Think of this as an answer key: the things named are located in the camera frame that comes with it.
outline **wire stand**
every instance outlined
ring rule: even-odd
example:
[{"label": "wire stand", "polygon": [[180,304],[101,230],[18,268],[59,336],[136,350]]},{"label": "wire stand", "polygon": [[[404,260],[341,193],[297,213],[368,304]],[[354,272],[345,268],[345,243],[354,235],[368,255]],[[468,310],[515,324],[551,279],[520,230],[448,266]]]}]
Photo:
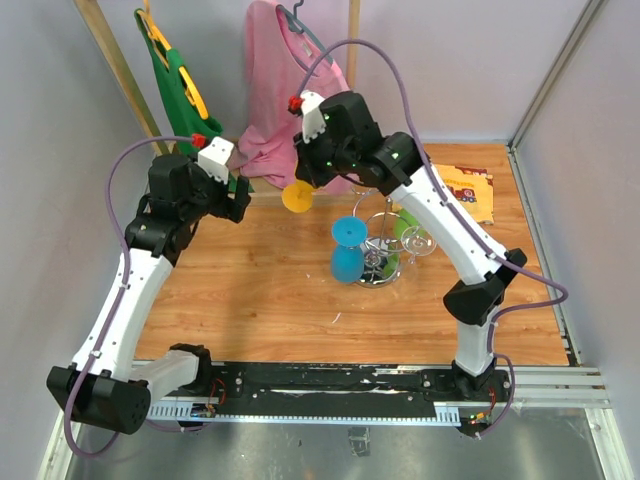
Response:
[{"label": "wire stand", "polygon": [[[352,215],[357,217],[361,203],[377,191],[359,192],[354,189],[354,192],[360,196],[352,211]],[[381,219],[382,223],[378,235],[368,236],[360,244],[364,254],[364,273],[356,283],[365,288],[381,288],[394,283],[407,265],[413,265],[417,257],[429,255],[437,246],[421,226],[412,225],[404,216],[392,212],[391,203],[387,198],[384,211],[371,215],[365,221],[369,232],[375,220]]]}]

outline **black hanger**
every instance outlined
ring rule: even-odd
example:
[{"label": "black hanger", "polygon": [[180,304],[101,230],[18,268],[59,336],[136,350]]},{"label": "black hanger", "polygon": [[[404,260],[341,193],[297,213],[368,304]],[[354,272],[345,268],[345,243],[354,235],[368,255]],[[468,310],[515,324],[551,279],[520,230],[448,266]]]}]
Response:
[{"label": "black hanger", "polygon": [[[293,6],[293,13],[287,10],[284,7],[284,5],[278,5],[276,8],[282,11],[282,13],[284,13],[285,17],[287,18],[287,23],[289,24],[289,30],[291,30],[294,33],[306,34],[307,37],[309,37],[309,39],[313,42],[313,44],[316,47],[318,47],[318,49],[321,52],[324,52],[326,48],[324,47],[324,45],[322,45],[322,42],[318,39],[318,37],[316,37],[313,34],[313,32],[309,28],[307,28],[307,26],[304,23],[298,20],[298,8],[301,7],[302,4],[304,4],[304,1],[305,0],[300,0]],[[333,58],[331,57],[331,55],[327,55],[327,61],[329,62],[329,65],[333,64]]]}]

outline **hanger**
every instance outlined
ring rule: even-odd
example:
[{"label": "hanger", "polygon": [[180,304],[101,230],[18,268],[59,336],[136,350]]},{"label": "hanger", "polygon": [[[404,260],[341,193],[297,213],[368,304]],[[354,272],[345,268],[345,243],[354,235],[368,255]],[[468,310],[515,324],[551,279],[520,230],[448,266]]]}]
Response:
[{"label": "hanger", "polygon": [[304,5],[304,0],[300,0],[293,6],[293,17],[287,17],[289,23],[289,30],[293,33],[302,33],[303,29],[298,27],[294,20],[298,20],[298,8]]},{"label": "hanger", "polygon": [[[171,50],[171,45],[169,44],[169,41],[165,38],[165,36],[162,34],[160,29],[156,27],[156,24],[153,21],[153,17],[151,16],[151,7],[149,5],[149,0],[144,0],[144,12],[138,10],[137,14],[142,20],[142,24],[145,27],[147,36],[151,40],[151,43],[153,44],[153,49],[158,55],[158,58],[162,61],[165,68],[168,69],[169,62],[167,61],[166,54],[169,50]],[[191,75],[189,75],[189,72],[187,72],[187,69],[185,67],[180,67],[178,69],[178,73],[180,74],[182,83],[185,87],[184,94],[187,97],[187,100],[198,111],[198,115],[200,115],[200,118],[202,118],[203,120],[208,119],[209,112],[207,110],[206,105],[204,104],[204,100],[202,99],[200,92],[196,88],[196,85],[193,82],[193,79],[191,78]]]},{"label": "hanger", "polygon": [[[282,13],[284,13],[284,16],[287,19],[287,23],[289,24],[289,30],[291,30],[294,33],[307,35],[307,37],[309,37],[309,39],[313,42],[313,44],[316,47],[318,47],[318,49],[321,52],[324,52],[326,48],[324,48],[324,45],[322,45],[322,42],[318,39],[318,37],[316,37],[313,34],[313,32],[304,23],[302,23],[298,19],[298,8],[301,7],[304,4],[304,2],[305,0],[300,0],[299,2],[297,2],[293,6],[293,13],[287,10],[284,5],[278,5],[276,8],[280,10]],[[308,68],[306,65],[303,65],[299,60],[297,61],[302,67]],[[329,65],[332,65],[333,57],[331,57],[331,55],[327,55],[327,61],[329,62]]]}]

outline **wooden pole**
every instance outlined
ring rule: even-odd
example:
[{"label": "wooden pole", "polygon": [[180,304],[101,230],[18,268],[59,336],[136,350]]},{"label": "wooden pole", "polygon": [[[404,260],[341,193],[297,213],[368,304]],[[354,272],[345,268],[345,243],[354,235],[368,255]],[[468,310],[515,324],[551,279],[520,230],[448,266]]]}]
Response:
[{"label": "wooden pole", "polygon": [[[349,0],[349,38],[358,38],[360,33],[360,0]],[[347,46],[347,84],[356,86],[356,64],[358,46]]]},{"label": "wooden pole", "polygon": [[[107,19],[104,18],[102,9],[98,5],[98,0],[74,1],[80,15],[82,15],[93,37],[96,39],[109,67],[111,67],[111,71],[120,84],[120,88],[122,88],[144,133],[148,137],[160,135],[160,129],[151,114],[151,110],[149,110],[149,106],[140,91],[140,87],[138,87],[127,60],[122,54],[122,50],[120,50]],[[164,143],[154,143],[152,146],[156,153],[169,153],[169,148]]]}]

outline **red cap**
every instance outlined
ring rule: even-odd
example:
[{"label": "red cap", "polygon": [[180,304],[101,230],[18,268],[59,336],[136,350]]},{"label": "red cap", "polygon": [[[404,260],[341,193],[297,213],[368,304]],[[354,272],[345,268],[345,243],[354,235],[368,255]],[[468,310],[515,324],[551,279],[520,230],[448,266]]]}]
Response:
[{"label": "red cap", "polygon": [[207,137],[199,133],[194,133],[193,135],[191,135],[191,138],[193,138],[191,144],[197,148],[204,148],[207,143],[209,143]]},{"label": "red cap", "polygon": [[293,95],[289,98],[289,111],[294,115],[300,115],[302,113],[302,102],[304,102],[302,98]]}]

